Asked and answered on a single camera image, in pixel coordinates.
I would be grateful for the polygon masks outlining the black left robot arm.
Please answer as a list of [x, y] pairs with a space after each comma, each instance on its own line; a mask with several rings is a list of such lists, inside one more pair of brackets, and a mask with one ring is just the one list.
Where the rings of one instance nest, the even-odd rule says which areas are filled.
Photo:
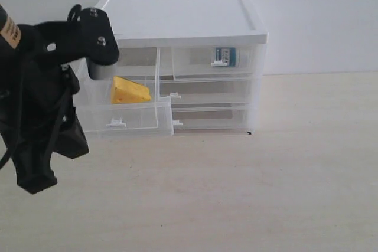
[[68, 63], [89, 56], [81, 6], [66, 21], [17, 25], [1, 9], [1, 133], [6, 158], [36, 145], [70, 159], [89, 152], [73, 96], [80, 90]]

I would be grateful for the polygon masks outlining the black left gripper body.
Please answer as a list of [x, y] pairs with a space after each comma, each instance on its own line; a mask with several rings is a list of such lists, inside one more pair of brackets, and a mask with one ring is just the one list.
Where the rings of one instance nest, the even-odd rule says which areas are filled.
[[49, 140], [65, 92], [70, 97], [58, 134], [76, 112], [73, 71], [39, 59], [53, 49], [44, 46], [35, 25], [1, 24], [1, 136], [7, 146]]

